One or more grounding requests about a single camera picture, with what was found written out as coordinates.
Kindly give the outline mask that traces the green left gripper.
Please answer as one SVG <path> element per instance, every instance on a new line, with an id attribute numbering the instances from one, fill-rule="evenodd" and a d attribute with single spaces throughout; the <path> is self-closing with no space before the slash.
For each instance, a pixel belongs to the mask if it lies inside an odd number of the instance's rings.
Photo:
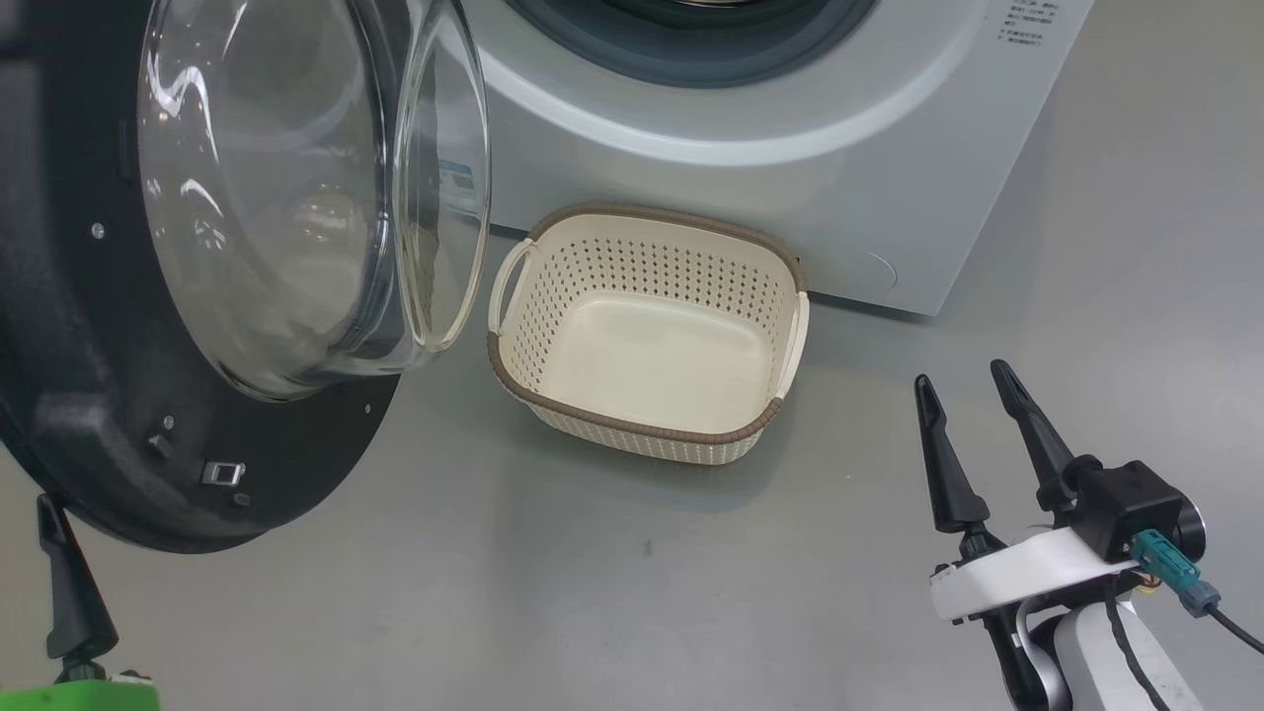
<path id="1" fill-rule="evenodd" d="M 51 567 L 51 631 L 46 657 L 59 660 L 56 684 L 3 692 L 1 710 L 129 711 L 161 708 L 153 684 L 107 679 L 99 657 L 119 634 L 75 536 L 67 512 L 49 493 L 37 498 L 38 540 Z"/>

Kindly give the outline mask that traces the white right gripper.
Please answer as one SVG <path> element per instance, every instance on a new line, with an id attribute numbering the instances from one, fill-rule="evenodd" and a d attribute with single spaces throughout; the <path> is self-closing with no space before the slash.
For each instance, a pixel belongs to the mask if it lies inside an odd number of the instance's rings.
<path id="1" fill-rule="evenodd" d="M 1074 455 L 1007 361 L 994 359 L 991 376 L 999 401 L 1021 433 L 1038 479 L 1036 501 L 1043 512 L 1062 514 L 1063 525 L 934 573 L 930 597 L 943 620 L 981 615 L 1006 603 L 1069 590 L 1138 567 L 1134 560 L 1103 560 L 1071 530 L 1071 510 L 1077 495 L 1066 483 L 1063 472 Z M 916 377 L 913 396 L 935 530 L 967 534 L 983 529 L 991 514 L 988 504 L 968 482 L 947 434 L 942 401 L 928 376 Z"/>

